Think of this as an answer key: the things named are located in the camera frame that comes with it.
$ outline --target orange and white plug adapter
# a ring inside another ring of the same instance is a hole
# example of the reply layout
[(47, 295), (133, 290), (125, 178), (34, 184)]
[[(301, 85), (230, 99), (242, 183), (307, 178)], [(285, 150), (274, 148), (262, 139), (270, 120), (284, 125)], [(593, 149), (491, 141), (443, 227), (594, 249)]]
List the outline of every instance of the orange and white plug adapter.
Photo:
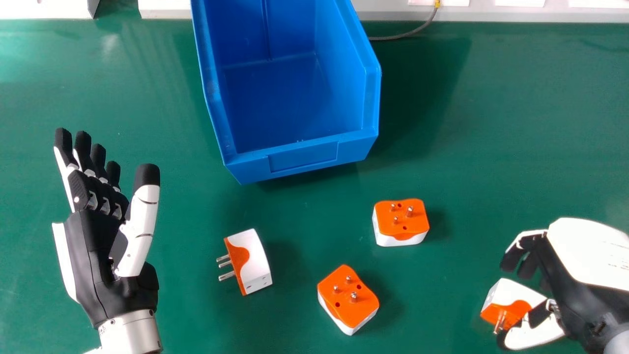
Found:
[(227, 254), (216, 259), (218, 268), (232, 265), (233, 270), (218, 277), (218, 281), (236, 277), (243, 296), (273, 284), (267, 255), (254, 229), (223, 239)]
[(512, 280), (501, 278), (489, 290), (481, 317), (494, 326), (494, 334), (508, 331), (546, 296)]
[(369, 322), (380, 308), (374, 292), (347, 265), (323, 279), (316, 290), (321, 307), (348, 336)]
[(377, 202), (371, 219), (382, 247), (418, 244), (430, 229), (424, 202), (417, 198)]

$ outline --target blue plastic bin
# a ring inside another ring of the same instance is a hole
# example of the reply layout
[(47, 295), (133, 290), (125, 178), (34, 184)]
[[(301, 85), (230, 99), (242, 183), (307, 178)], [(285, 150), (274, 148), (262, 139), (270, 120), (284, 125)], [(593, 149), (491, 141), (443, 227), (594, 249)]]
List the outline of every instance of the blue plastic bin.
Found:
[(360, 161), (381, 69), (350, 0), (192, 0), (223, 162), (245, 184)]

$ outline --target robotic arm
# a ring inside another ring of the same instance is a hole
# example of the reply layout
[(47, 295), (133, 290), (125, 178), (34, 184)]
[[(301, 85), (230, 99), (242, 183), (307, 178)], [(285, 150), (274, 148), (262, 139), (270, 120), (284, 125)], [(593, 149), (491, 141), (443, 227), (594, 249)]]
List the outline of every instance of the robotic arm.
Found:
[(120, 166), (105, 168), (105, 148), (85, 132), (74, 147), (66, 129), (53, 147), (72, 213), (52, 224), (68, 295), (78, 302), (101, 339), (89, 353), (160, 353), (155, 322), (159, 283), (146, 263), (159, 204), (160, 171), (137, 169), (131, 202), (121, 193)]
[(629, 354), (627, 234), (590, 220), (561, 218), (547, 230), (518, 235), (500, 267), (508, 272), (517, 268), (524, 279), (539, 268), (541, 288), (555, 299), (498, 333), (499, 346), (519, 350), (565, 335), (588, 353)]

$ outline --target bin bottom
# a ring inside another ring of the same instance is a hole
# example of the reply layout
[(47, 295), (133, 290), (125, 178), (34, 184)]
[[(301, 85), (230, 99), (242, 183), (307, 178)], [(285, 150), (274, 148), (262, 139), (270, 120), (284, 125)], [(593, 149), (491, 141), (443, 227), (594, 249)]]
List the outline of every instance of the bin bottom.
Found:
[(360, 129), (347, 121), (316, 54), (223, 68), (238, 153)]

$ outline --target green work surface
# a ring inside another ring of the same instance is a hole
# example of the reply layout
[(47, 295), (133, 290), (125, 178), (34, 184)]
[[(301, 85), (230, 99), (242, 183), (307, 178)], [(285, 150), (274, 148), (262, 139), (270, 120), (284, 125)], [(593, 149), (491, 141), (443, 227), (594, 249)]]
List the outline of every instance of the green work surface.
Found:
[[(0, 352), (99, 343), (65, 293), (50, 223), (69, 213), (55, 128), (90, 132), (123, 168), (162, 169), (149, 255), (165, 353), (499, 353), (479, 317), (503, 251), (561, 216), (629, 230), (629, 27), (437, 23), (375, 43), (381, 135), (366, 161), (240, 186), (223, 167), (190, 21), (0, 22)], [(370, 35), (414, 24), (370, 23)], [(373, 204), (425, 201), (431, 230), (376, 246)], [(254, 227), (273, 286), (219, 283), (223, 238)], [(352, 266), (381, 300), (341, 333), (316, 284)], [(579, 353), (563, 340), (528, 353)]]

